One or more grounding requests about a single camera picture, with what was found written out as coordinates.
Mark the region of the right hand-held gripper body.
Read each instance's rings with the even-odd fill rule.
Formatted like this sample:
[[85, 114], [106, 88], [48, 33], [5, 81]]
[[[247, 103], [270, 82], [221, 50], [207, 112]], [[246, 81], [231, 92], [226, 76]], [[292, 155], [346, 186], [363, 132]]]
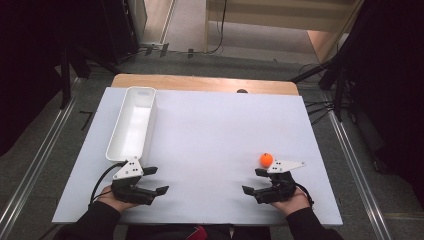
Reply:
[[271, 186], [255, 190], [254, 198], [257, 203], [269, 204], [291, 198], [297, 188], [291, 171], [304, 166], [304, 162], [274, 160], [272, 165], [266, 169]]

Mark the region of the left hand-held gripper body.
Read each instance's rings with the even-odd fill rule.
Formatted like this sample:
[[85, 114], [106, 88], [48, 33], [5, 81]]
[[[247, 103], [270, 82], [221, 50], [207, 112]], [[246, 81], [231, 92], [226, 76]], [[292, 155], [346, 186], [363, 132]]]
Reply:
[[144, 175], [138, 160], [126, 160], [122, 168], [113, 176], [112, 193], [115, 198], [125, 203], [151, 205], [157, 193], [137, 186]]

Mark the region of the orange ball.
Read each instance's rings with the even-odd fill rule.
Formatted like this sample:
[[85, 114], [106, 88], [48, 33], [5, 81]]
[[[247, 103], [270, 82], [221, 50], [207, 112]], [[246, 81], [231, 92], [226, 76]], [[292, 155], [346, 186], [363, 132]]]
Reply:
[[272, 165], [274, 158], [271, 154], [269, 153], [263, 153], [260, 158], [259, 158], [260, 164], [265, 167], [268, 168]]

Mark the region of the white long plastic bin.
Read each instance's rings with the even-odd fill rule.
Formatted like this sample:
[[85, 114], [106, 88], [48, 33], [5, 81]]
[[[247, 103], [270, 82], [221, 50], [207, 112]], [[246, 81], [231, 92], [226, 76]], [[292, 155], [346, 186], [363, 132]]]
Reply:
[[109, 161], [138, 160], [142, 166], [147, 165], [156, 123], [156, 93], [151, 87], [126, 90], [106, 150]]

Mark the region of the person's left hand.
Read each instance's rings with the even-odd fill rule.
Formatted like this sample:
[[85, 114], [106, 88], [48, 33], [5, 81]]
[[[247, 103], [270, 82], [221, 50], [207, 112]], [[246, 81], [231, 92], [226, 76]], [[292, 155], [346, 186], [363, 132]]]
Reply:
[[137, 204], [127, 203], [116, 199], [111, 190], [111, 186], [106, 186], [103, 188], [100, 195], [97, 197], [97, 201], [109, 205], [119, 213], [122, 213], [127, 209], [137, 207]]

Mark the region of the person's right hand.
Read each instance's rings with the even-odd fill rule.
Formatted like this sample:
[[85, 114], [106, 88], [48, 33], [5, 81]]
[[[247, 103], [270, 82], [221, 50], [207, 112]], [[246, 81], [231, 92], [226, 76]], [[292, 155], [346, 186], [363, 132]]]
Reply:
[[304, 191], [297, 188], [291, 198], [286, 201], [272, 203], [272, 206], [282, 212], [285, 216], [310, 207], [307, 195]]

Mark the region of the person's dark clothing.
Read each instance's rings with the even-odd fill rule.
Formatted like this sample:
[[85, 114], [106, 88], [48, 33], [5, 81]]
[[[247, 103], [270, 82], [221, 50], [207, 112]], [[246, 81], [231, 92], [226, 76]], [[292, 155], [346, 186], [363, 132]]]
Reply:
[[229, 225], [130, 226], [125, 240], [271, 240], [268, 227]]

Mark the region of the white board sheet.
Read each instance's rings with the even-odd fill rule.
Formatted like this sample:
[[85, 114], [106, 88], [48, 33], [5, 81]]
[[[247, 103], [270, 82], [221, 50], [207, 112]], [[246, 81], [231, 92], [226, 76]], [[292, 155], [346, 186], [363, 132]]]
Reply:
[[243, 192], [268, 186], [255, 171], [260, 155], [269, 153], [301, 163], [292, 175], [312, 196], [320, 222], [341, 224], [301, 97], [160, 90], [156, 101], [147, 163], [158, 171], [139, 184], [168, 191], [149, 206], [125, 211], [122, 223], [282, 225], [278, 210]]

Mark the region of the wooden table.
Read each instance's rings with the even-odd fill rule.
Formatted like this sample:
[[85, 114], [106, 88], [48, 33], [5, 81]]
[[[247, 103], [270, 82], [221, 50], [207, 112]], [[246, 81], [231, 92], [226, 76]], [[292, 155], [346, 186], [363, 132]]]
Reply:
[[115, 88], [142, 86], [161, 90], [212, 92], [245, 90], [252, 94], [299, 95], [297, 86], [292, 82], [157, 74], [118, 74], [114, 77], [111, 86]]

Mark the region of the black metal stand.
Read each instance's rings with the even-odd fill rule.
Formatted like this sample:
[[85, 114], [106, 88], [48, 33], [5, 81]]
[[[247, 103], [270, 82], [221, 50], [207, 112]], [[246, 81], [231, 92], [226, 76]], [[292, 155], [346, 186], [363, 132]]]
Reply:
[[64, 109], [71, 100], [70, 85], [70, 67], [73, 67], [77, 75], [87, 78], [90, 75], [90, 69], [85, 61], [90, 59], [111, 72], [114, 76], [120, 74], [121, 71], [95, 54], [93, 51], [80, 45], [65, 45], [61, 47], [60, 52], [60, 76], [61, 76], [61, 93], [62, 102], [60, 109]]
[[341, 110], [345, 86], [343, 63], [345, 57], [346, 54], [343, 51], [339, 51], [330, 60], [324, 62], [323, 64], [319, 64], [318, 66], [313, 67], [312, 69], [290, 79], [290, 82], [297, 84], [303, 80], [306, 80], [309, 77], [312, 77], [324, 71], [324, 75], [319, 81], [318, 85], [321, 90], [329, 90], [333, 85], [336, 85], [332, 110], [339, 122], [342, 121]]

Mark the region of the black cabinet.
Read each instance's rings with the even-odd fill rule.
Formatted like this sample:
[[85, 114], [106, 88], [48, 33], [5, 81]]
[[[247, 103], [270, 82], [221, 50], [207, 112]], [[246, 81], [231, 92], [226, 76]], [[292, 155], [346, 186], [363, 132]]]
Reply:
[[102, 0], [106, 15], [106, 29], [111, 40], [109, 59], [120, 63], [138, 52], [145, 26], [147, 11], [144, 0]]

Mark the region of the metal floor rail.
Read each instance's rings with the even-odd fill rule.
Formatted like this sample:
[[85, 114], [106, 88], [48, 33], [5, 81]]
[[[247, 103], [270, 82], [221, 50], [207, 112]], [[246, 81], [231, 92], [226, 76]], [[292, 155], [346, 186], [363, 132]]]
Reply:
[[59, 109], [59, 98], [54, 97], [0, 157], [0, 240], [36, 240], [52, 225], [70, 169], [60, 154], [60, 141], [86, 82], [73, 80], [65, 108]]
[[335, 113], [330, 113], [329, 118], [377, 240], [393, 240], [392, 234], [389, 231], [376, 197], [361, 168], [343, 123], [338, 121]]

